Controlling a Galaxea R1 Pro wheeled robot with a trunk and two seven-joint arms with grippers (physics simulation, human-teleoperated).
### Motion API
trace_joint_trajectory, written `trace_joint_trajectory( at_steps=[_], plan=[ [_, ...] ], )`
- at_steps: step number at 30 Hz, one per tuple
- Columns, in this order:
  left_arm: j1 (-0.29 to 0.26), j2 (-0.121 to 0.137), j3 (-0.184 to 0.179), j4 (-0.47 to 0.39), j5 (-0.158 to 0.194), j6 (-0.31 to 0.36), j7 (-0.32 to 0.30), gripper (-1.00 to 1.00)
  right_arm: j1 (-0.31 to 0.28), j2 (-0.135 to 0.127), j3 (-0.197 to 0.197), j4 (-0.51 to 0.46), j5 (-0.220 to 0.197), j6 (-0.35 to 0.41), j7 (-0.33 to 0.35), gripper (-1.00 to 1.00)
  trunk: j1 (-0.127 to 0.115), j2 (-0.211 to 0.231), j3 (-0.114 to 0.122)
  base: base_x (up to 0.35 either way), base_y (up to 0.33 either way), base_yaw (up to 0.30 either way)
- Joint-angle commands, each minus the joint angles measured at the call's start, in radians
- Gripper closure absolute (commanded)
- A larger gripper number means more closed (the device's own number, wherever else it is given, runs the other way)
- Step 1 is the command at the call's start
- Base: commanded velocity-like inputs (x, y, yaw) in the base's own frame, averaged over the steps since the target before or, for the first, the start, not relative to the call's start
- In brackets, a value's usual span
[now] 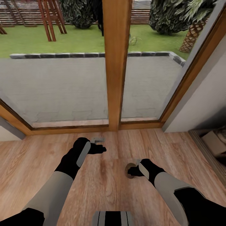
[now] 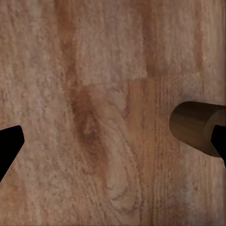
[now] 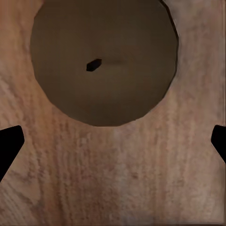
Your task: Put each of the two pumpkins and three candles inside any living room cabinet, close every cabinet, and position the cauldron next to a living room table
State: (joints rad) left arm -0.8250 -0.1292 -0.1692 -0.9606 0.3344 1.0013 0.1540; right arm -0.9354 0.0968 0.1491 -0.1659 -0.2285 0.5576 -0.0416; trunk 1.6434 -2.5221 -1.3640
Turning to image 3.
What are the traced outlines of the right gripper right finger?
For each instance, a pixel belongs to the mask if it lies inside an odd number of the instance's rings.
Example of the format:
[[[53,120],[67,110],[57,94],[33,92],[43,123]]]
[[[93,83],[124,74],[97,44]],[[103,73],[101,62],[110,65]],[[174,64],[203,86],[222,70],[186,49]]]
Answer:
[[[226,127],[216,125],[212,132],[211,142],[226,163]]]

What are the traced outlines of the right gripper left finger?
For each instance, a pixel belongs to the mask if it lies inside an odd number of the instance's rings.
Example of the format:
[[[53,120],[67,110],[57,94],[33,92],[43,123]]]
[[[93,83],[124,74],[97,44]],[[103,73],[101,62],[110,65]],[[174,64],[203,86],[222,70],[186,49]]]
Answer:
[[[24,144],[20,125],[0,130],[0,181]]]

